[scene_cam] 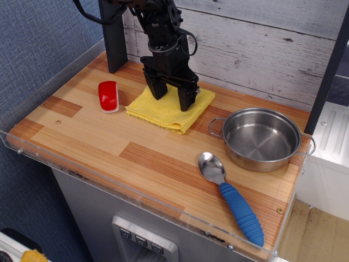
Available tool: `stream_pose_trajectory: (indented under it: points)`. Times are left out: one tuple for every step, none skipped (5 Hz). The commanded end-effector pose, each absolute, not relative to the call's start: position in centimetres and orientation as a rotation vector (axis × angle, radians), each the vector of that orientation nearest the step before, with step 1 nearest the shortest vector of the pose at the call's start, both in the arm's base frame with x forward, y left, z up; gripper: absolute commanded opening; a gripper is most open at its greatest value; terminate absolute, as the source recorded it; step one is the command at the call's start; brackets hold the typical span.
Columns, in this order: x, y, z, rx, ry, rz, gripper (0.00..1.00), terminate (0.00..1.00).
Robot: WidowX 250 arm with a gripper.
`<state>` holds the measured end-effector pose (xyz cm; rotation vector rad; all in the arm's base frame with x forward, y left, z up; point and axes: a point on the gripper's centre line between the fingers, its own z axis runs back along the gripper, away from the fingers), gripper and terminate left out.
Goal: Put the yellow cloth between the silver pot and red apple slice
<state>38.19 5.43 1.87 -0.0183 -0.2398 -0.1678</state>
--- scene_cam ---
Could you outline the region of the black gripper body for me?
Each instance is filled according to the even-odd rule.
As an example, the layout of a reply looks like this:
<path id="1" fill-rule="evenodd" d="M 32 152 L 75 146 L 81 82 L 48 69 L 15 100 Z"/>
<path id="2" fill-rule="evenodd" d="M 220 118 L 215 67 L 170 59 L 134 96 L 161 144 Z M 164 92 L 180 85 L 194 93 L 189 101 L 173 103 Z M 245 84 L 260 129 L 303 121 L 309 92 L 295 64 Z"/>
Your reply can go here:
<path id="1" fill-rule="evenodd" d="M 152 55 L 141 57 L 143 72 L 159 76 L 166 85 L 195 90 L 198 93 L 198 77 L 188 65 L 189 58 L 196 53 L 197 47 L 192 53 L 189 52 L 186 34 L 175 36 L 170 44 L 149 44 L 148 47 Z"/>

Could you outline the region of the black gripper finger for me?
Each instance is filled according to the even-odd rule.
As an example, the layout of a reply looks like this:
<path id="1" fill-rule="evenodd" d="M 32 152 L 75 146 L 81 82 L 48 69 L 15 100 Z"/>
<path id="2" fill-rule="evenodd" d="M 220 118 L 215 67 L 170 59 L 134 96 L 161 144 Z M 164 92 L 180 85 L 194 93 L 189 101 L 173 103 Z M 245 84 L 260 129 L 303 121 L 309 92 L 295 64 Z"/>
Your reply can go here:
<path id="1" fill-rule="evenodd" d="M 147 85 L 151 94 L 156 100 L 159 100 L 167 93 L 167 85 L 159 76 L 144 72 Z"/>
<path id="2" fill-rule="evenodd" d="M 196 91 L 188 90 L 186 88 L 178 88 L 178 98 L 181 111 L 187 111 L 191 105 L 195 102 Z"/>

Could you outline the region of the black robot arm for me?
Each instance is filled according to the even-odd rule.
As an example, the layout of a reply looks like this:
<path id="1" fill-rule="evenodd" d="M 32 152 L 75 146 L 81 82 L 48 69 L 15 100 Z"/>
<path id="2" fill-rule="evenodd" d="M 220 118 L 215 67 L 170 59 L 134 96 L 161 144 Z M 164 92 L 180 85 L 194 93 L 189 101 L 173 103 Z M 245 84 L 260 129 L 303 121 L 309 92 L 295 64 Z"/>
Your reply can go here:
<path id="1" fill-rule="evenodd" d="M 181 11 L 174 1 L 109 1 L 122 14 L 126 9 L 137 17 L 148 36 L 151 56 L 143 56 L 143 73 L 153 97 L 157 100 L 167 93 L 168 85 L 178 90 L 180 109 L 187 111 L 199 93 L 198 76 L 189 68 L 188 36 L 180 27 Z"/>

